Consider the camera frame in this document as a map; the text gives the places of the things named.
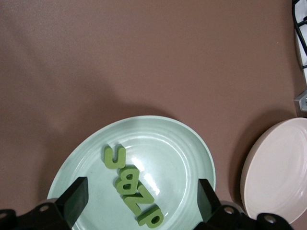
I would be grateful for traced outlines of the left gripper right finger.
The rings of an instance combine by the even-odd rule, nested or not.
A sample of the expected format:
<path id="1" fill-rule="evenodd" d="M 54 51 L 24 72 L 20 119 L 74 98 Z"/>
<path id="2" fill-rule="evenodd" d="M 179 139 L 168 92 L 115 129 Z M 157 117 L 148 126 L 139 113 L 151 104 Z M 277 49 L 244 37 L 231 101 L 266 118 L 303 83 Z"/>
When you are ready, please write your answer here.
<path id="1" fill-rule="evenodd" d="M 198 208 L 202 221 L 196 230 L 291 230 L 281 216 L 260 213 L 256 219 L 240 212 L 232 204 L 223 205 L 207 179 L 198 180 Z"/>

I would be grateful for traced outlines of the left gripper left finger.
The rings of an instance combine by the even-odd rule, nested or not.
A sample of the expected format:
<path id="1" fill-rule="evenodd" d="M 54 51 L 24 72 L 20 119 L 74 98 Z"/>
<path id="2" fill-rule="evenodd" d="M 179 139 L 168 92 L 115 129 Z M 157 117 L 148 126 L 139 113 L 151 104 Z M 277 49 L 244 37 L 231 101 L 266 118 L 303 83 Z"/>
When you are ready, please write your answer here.
<path id="1" fill-rule="evenodd" d="M 18 216 L 13 209 L 0 211 L 2 230 L 71 230 L 89 199 L 88 178 L 78 177 L 59 198 L 49 199 Z"/>

